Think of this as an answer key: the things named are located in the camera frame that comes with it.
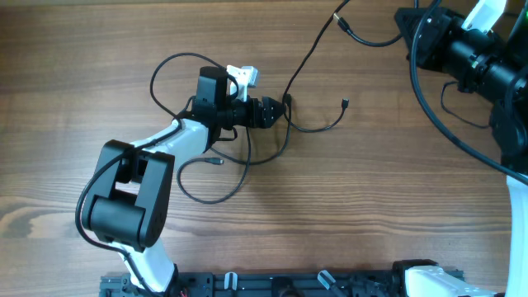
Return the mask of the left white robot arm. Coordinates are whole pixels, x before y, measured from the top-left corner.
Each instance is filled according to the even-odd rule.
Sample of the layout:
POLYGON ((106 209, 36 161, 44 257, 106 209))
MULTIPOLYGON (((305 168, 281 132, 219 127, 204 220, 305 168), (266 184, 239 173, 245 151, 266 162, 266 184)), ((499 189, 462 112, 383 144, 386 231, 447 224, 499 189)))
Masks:
POLYGON ((111 140, 102 147, 79 197, 75 224, 81 235, 97 236, 94 246, 121 255, 141 295, 182 294, 177 266, 160 238, 172 178, 219 141, 222 130, 268 129, 285 114, 284 103, 247 94, 256 79, 253 67, 205 66, 191 107, 170 126, 131 144, 111 140))

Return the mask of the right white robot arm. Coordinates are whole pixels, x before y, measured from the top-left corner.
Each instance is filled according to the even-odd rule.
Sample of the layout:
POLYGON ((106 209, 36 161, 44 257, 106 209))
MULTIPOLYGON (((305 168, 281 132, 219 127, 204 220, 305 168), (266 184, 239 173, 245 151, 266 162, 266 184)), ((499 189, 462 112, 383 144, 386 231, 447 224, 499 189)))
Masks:
POLYGON ((434 1, 427 8, 399 8, 394 20, 408 47, 417 101, 432 124, 457 148, 503 173, 511 204, 511 251, 505 296, 527 294, 527 10, 508 40, 493 33, 504 0, 478 2, 468 16, 434 1), (501 150, 498 162, 457 138, 423 96, 417 71, 448 73, 461 92, 492 103, 488 126, 501 150))

